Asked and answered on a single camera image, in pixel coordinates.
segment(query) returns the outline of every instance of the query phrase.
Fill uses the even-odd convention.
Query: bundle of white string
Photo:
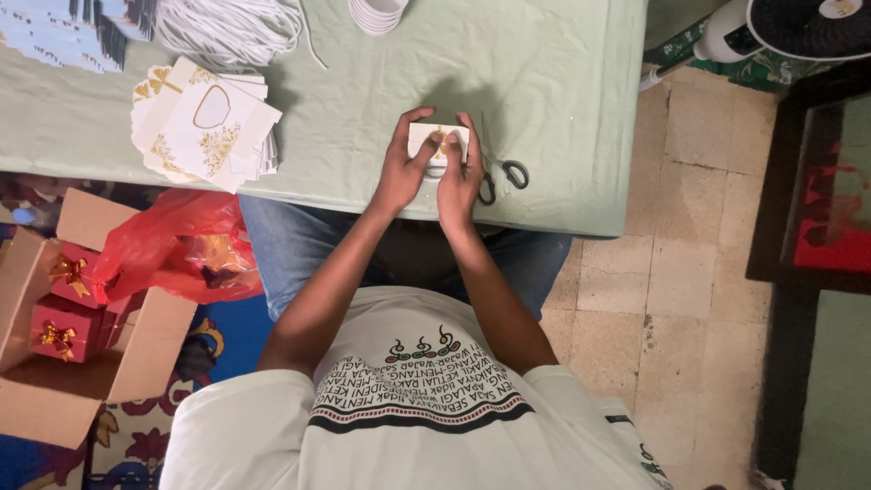
[[[276,53],[296,49],[306,35],[314,53],[302,0],[160,0],[156,29],[163,44],[218,73],[267,66]]]

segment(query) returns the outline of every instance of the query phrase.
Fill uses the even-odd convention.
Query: red plastic bag
[[[215,259],[217,246],[204,255],[208,238],[232,247]],[[158,286],[197,303],[234,301],[263,294],[251,243],[233,194],[169,189],[151,208],[134,215],[106,237],[94,266],[94,296],[112,303]],[[238,256],[241,260],[223,260]],[[210,269],[211,263],[223,264]]]

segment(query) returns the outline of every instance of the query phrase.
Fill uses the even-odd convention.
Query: blue jeans
[[[277,320],[357,215],[245,195],[239,196],[239,204],[267,293],[269,316]],[[509,286],[541,320],[544,299],[569,254],[571,235],[505,229],[483,241]],[[368,265],[360,283],[361,288],[395,285],[403,284],[396,284],[376,262]],[[426,289],[469,303],[457,267]]]

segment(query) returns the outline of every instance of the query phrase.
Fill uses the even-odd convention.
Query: finger
[[[423,170],[427,166],[427,162],[429,159],[433,158],[433,155],[438,151],[439,146],[442,144],[442,134],[441,133],[432,133],[426,138],[421,144],[421,149],[417,150],[417,155],[413,159],[411,159],[412,167]]]
[[[393,139],[390,141],[389,149],[395,152],[402,150],[408,151],[408,129],[411,123],[431,116],[436,113],[436,108],[432,106],[417,107],[408,112],[404,112],[399,117],[399,122],[396,123],[396,129],[393,131]]]
[[[460,126],[465,126],[469,129],[469,144],[466,148],[468,151],[466,164],[469,166],[469,169],[483,171],[481,141],[478,139],[477,131],[475,131],[475,123],[472,122],[472,118],[469,116],[468,112],[458,112],[456,114],[456,122],[459,123]]]
[[[448,135],[448,168],[445,169],[445,175],[450,174],[452,177],[459,178],[463,175],[463,146],[460,144],[460,139],[455,133]]]

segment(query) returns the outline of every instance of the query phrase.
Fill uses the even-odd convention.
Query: stack of paper cups
[[[381,36],[399,24],[408,0],[348,0],[351,17],[369,36]]]

